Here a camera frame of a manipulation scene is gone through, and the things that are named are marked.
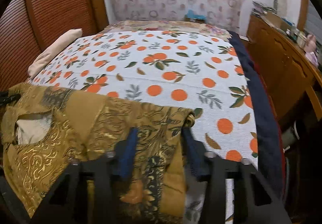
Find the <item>brown gold patterned garment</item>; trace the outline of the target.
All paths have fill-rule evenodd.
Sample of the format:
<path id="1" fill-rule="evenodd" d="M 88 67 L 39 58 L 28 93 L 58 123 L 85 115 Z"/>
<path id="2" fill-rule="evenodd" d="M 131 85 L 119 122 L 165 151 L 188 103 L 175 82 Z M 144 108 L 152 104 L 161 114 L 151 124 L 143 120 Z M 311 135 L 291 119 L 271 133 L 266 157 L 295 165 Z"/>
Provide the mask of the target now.
<path id="1" fill-rule="evenodd" d="M 6 180 L 29 216 L 71 160 L 92 161 L 138 130 L 130 180 L 116 185 L 119 212 L 132 220 L 182 223 L 186 180 L 181 130 L 194 124 L 182 107 L 158 106 L 67 88 L 20 83 L 1 121 Z"/>

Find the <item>navy blue bed sheet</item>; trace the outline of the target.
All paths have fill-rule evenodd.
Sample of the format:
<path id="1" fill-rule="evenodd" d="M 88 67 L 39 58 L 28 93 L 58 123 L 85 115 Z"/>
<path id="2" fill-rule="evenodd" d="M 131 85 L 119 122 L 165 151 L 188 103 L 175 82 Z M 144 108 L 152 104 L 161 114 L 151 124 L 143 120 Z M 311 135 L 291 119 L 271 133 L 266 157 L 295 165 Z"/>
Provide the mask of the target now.
<path id="1" fill-rule="evenodd" d="M 230 44 L 234 47 L 247 79 L 253 104 L 258 139 L 258 169 L 276 196 L 284 192 L 285 163 L 281 147 L 281 134 L 271 104 L 256 66 L 236 32 L 229 31 Z"/>

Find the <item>pale pink pillow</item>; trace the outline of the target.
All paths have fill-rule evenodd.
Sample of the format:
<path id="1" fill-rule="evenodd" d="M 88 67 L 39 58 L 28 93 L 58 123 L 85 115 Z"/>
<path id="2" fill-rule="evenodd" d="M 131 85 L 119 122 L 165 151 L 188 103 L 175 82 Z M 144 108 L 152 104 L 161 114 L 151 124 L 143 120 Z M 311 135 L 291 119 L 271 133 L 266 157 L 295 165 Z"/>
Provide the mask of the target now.
<path id="1" fill-rule="evenodd" d="M 34 79 L 36 75 L 47 66 L 50 61 L 63 51 L 68 45 L 82 37 L 82 29 L 70 29 L 58 37 L 49 47 L 47 47 L 28 67 L 28 78 Z"/>

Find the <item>brown louvered wooden wardrobe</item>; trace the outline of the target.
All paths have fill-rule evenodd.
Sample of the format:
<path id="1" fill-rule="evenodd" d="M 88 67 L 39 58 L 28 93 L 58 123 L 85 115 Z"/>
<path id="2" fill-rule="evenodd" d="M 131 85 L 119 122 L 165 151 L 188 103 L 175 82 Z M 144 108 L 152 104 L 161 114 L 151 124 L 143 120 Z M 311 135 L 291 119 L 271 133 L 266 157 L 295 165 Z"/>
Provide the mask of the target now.
<path id="1" fill-rule="evenodd" d="M 9 0 L 1 13 L 1 90 L 23 82 L 27 69 L 70 29 L 84 35 L 109 22 L 104 0 Z"/>

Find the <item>long wooden sideboard cabinet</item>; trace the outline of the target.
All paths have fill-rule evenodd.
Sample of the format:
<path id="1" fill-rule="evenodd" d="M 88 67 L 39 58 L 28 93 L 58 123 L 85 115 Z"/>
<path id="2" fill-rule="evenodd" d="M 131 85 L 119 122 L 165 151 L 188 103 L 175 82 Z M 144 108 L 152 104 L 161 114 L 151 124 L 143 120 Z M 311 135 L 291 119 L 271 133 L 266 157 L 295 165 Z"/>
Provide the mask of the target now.
<path id="1" fill-rule="evenodd" d="M 247 50 L 259 69 L 279 124 L 286 124 L 304 96 L 321 119 L 321 72 L 303 50 L 255 15 L 250 17 L 247 38 Z"/>

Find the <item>orange fruit print blanket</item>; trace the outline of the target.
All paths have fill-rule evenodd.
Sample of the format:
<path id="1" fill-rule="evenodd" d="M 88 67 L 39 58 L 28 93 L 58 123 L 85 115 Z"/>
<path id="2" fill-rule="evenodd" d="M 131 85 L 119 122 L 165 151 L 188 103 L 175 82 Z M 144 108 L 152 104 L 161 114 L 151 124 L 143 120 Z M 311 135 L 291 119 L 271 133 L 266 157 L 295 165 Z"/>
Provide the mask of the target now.
<path id="1" fill-rule="evenodd" d="M 222 158 L 258 164 L 258 144 L 249 79 L 234 47 L 220 38 L 178 31 L 108 32 L 80 37 L 45 66 L 37 86 L 82 90 L 110 98 L 182 107 L 194 113 L 192 133 Z M 188 170 L 182 223 L 199 220 L 205 183 Z M 123 216 L 119 223 L 153 223 Z"/>

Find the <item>floral rose bed quilt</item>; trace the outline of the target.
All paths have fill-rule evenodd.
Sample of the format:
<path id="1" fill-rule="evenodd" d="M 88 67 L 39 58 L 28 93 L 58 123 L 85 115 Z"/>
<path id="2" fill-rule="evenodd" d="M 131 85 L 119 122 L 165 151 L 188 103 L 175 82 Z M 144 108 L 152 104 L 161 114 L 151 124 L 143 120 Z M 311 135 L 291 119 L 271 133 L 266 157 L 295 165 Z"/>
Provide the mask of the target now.
<path id="1" fill-rule="evenodd" d="M 106 26 L 99 33 L 125 32 L 125 31 L 178 31 L 198 33 L 229 41 L 231 34 L 216 26 L 185 21 L 119 21 Z"/>

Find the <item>pink tissue pack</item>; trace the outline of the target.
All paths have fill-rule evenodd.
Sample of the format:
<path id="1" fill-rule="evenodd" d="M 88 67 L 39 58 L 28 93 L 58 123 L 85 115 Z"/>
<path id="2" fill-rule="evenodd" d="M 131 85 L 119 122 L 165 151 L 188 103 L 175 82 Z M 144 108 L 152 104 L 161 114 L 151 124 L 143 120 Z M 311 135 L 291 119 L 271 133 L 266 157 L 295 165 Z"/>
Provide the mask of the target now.
<path id="1" fill-rule="evenodd" d="M 310 61 L 310 63 L 315 66 L 316 68 L 319 66 L 317 57 L 315 56 L 314 52 L 306 52 L 305 57 Z"/>

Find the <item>pink thermos jug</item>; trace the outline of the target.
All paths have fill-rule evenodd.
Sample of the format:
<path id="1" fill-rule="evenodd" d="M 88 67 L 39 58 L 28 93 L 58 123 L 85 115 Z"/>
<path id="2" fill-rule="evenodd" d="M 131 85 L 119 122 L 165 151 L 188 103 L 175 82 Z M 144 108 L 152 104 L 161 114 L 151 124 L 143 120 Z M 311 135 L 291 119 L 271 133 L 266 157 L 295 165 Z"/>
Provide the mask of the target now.
<path id="1" fill-rule="evenodd" d="M 311 53 L 311 52 L 314 52 L 315 50 L 316 50 L 316 37 L 313 34 L 308 34 L 304 45 L 304 51 L 306 53 Z"/>

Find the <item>cardboard box on sideboard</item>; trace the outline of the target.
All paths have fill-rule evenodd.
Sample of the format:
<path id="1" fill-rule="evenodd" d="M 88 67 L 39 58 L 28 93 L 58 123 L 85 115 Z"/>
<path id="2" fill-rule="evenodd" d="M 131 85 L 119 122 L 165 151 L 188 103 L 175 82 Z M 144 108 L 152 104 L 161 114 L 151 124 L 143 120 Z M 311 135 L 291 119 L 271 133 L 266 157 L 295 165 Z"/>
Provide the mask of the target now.
<path id="1" fill-rule="evenodd" d="M 268 12 L 265 15 L 265 21 L 270 25 L 279 29 L 289 29 L 290 25 L 284 21 L 281 17 L 273 12 Z"/>

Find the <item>grey window roller blind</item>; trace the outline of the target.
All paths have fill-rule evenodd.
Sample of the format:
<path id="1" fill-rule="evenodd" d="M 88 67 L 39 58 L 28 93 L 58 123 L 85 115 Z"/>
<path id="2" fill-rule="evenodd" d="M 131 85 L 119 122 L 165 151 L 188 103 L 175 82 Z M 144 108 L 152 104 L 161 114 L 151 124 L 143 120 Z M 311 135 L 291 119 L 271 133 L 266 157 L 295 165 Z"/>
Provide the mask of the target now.
<path id="1" fill-rule="evenodd" d="M 321 45 L 321 28 L 321 17 L 319 16 L 312 2 L 309 1 L 305 30 L 316 37 L 316 40 L 319 45 Z"/>

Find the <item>stack of folded fabrics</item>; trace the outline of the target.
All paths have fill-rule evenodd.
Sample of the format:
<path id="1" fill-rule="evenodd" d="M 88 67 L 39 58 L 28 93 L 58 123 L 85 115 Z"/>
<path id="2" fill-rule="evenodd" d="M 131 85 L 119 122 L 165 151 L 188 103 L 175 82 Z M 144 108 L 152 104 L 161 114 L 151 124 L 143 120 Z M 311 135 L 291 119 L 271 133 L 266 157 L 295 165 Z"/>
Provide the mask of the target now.
<path id="1" fill-rule="evenodd" d="M 262 2 L 253 1 L 251 14 L 257 16 L 266 16 L 268 13 L 276 14 L 276 10 Z"/>

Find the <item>box with blue cloth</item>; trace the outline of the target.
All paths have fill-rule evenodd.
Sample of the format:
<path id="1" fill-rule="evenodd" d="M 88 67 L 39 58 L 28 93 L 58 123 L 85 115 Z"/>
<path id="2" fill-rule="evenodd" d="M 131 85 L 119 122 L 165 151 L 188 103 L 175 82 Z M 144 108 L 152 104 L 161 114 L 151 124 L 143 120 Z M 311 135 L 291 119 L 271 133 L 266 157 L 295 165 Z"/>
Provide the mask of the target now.
<path id="1" fill-rule="evenodd" d="M 206 23 L 206 17 L 204 15 L 196 14 L 192 10 L 188 10 L 185 14 L 184 20 L 187 22 Z"/>

